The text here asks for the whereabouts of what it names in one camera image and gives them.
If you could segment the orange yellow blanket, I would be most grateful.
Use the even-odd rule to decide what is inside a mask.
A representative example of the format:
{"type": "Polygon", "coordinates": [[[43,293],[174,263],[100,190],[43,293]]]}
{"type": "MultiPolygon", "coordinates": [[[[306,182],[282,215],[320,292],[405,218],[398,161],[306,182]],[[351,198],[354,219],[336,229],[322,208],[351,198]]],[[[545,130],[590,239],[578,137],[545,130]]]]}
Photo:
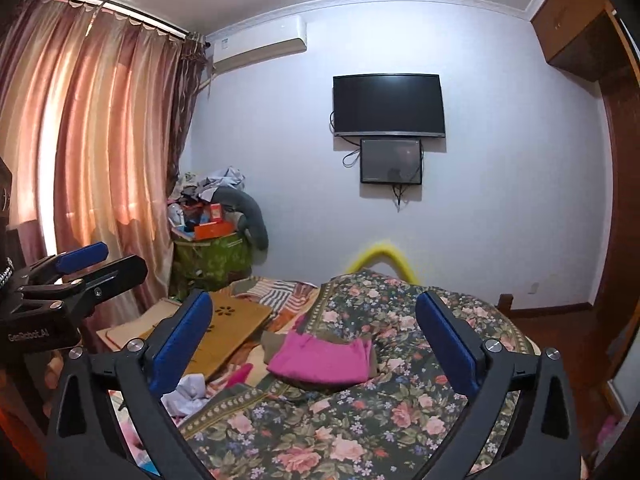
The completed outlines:
{"type": "Polygon", "coordinates": [[[582,439],[579,441],[580,446],[580,480],[589,480],[592,477],[594,461],[596,460],[597,447],[596,442],[582,439]]]}

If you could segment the green storage box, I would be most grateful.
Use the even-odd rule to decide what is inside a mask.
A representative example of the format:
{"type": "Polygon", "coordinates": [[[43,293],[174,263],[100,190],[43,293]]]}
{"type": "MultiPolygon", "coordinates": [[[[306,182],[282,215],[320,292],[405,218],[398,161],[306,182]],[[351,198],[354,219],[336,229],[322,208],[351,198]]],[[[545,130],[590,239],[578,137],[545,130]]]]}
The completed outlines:
{"type": "Polygon", "coordinates": [[[192,288],[216,292],[252,273],[252,250],[233,233],[202,242],[174,241],[169,296],[186,299],[192,288]]]}

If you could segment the white crumpled cloth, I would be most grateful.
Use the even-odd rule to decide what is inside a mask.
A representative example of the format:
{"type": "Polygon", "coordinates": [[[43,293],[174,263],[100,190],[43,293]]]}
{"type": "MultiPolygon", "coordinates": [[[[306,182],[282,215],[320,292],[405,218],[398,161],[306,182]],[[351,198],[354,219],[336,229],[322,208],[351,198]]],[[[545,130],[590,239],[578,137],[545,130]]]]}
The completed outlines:
{"type": "Polygon", "coordinates": [[[207,389],[203,374],[187,374],[178,381],[171,392],[160,398],[170,417],[186,418],[207,403],[207,389]]]}

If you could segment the orange box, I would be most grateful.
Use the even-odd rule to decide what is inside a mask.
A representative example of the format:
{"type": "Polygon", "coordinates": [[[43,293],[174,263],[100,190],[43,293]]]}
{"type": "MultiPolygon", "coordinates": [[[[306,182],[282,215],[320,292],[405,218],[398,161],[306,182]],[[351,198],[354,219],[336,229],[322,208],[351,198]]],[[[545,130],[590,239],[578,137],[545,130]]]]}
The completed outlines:
{"type": "Polygon", "coordinates": [[[234,224],[230,221],[206,222],[194,226],[193,239],[196,242],[201,240],[212,240],[213,238],[225,237],[235,231],[234,224]]]}

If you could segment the wooden bedpost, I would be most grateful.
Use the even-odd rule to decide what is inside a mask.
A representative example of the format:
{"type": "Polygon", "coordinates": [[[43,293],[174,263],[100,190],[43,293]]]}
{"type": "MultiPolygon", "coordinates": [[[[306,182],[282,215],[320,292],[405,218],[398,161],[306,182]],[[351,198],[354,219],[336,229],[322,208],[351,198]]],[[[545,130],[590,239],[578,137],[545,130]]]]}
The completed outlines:
{"type": "Polygon", "coordinates": [[[505,316],[509,316],[513,306],[512,294],[501,294],[498,299],[497,309],[505,316]]]}

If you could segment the floral green bedspread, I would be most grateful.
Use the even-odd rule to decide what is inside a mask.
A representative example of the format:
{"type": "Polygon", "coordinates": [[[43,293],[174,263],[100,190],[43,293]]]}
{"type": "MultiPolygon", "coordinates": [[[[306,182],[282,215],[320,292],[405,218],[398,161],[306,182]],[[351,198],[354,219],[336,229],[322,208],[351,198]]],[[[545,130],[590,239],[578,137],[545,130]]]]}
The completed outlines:
{"type": "Polygon", "coordinates": [[[298,328],[370,338],[376,374],[335,388],[271,375],[237,385],[187,419],[182,436],[217,479],[413,477],[466,405],[416,324],[420,291],[371,270],[332,278],[298,328]]]}

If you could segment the pink striped curtain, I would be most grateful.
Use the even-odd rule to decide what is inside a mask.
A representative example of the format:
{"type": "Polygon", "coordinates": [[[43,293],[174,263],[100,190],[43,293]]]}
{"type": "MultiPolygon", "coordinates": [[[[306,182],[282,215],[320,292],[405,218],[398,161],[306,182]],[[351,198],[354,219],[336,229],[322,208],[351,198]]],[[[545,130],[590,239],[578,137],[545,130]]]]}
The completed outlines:
{"type": "Polygon", "coordinates": [[[199,36],[70,0],[24,0],[1,36],[1,156],[25,258],[102,242],[148,267],[86,320],[93,349],[168,293],[167,200],[205,63],[199,36]]]}

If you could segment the grey plush pillow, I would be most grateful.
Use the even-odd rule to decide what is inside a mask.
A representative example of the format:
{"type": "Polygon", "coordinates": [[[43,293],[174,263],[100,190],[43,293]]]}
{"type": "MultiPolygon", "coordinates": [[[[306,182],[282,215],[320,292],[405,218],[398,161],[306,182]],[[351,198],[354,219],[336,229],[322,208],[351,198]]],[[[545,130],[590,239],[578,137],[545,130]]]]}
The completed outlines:
{"type": "Polygon", "coordinates": [[[244,191],[222,186],[216,189],[213,201],[240,215],[236,230],[258,252],[266,252],[268,250],[268,232],[264,218],[262,218],[262,211],[254,198],[251,198],[244,191]]]}

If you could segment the striped blanket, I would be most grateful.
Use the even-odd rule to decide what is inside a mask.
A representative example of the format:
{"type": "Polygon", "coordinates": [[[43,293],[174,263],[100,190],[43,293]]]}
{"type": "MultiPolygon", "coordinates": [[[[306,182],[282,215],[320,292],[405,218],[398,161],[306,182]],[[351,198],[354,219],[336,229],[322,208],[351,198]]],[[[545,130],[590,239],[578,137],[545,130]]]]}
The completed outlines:
{"type": "Polygon", "coordinates": [[[319,287],[313,284],[272,280],[251,276],[233,282],[230,294],[234,298],[244,299],[255,304],[261,304],[271,309],[268,320],[285,321],[295,318],[300,312],[307,310],[316,300],[319,287]]]}

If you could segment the yellow bed footboard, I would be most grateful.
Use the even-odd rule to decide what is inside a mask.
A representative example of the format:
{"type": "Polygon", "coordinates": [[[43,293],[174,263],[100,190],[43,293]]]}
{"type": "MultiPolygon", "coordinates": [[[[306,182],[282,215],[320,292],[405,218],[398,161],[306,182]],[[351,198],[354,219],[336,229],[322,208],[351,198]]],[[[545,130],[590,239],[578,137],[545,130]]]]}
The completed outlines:
{"type": "Polygon", "coordinates": [[[390,242],[374,243],[352,260],[346,273],[352,274],[366,268],[370,263],[385,262],[391,266],[398,278],[411,285],[419,285],[419,277],[403,252],[390,242]]]}

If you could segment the white air conditioner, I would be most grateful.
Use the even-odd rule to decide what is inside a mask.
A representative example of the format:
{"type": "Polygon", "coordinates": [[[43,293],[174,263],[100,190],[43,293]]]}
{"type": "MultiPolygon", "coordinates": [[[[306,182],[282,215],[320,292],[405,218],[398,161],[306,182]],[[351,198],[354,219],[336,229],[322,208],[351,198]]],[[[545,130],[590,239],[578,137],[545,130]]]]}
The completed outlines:
{"type": "Polygon", "coordinates": [[[307,24],[299,15],[278,18],[217,39],[213,68],[225,73],[307,50],[307,24]]]}

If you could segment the wooden door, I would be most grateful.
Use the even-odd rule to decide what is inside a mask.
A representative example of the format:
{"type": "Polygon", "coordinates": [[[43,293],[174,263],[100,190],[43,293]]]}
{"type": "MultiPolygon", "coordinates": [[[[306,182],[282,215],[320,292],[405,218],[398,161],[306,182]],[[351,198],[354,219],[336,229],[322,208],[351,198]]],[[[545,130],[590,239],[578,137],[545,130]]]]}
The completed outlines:
{"type": "Polygon", "coordinates": [[[620,367],[624,334],[639,301],[639,83],[631,68],[600,80],[612,155],[612,214],[596,309],[602,334],[614,344],[603,377],[620,367]]]}

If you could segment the wooden wardrobe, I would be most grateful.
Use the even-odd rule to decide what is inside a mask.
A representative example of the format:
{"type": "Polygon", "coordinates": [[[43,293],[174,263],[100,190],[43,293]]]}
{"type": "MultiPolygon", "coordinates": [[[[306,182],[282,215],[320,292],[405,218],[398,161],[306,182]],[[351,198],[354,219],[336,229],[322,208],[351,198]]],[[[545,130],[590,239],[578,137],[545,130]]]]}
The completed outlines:
{"type": "Polygon", "coordinates": [[[627,61],[606,0],[546,0],[532,24],[547,63],[586,81],[598,81],[627,61]]]}

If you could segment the small wall monitor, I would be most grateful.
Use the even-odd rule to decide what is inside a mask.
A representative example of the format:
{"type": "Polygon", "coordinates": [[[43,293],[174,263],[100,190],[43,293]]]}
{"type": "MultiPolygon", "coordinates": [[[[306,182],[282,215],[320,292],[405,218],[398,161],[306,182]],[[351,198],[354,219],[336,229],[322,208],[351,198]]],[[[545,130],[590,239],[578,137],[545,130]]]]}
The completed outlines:
{"type": "Polygon", "coordinates": [[[423,152],[419,139],[369,138],[360,140],[360,182],[363,184],[420,185],[423,152]]]}

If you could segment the wall television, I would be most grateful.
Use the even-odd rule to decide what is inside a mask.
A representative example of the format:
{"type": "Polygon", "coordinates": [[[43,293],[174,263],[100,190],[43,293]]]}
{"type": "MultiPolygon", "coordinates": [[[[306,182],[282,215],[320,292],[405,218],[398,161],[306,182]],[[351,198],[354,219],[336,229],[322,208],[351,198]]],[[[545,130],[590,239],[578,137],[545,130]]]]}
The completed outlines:
{"type": "Polygon", "coordinates": [[[361,74],[333,78],[337,133],[446,136],[442,84],[432,74],[361,74]]]}

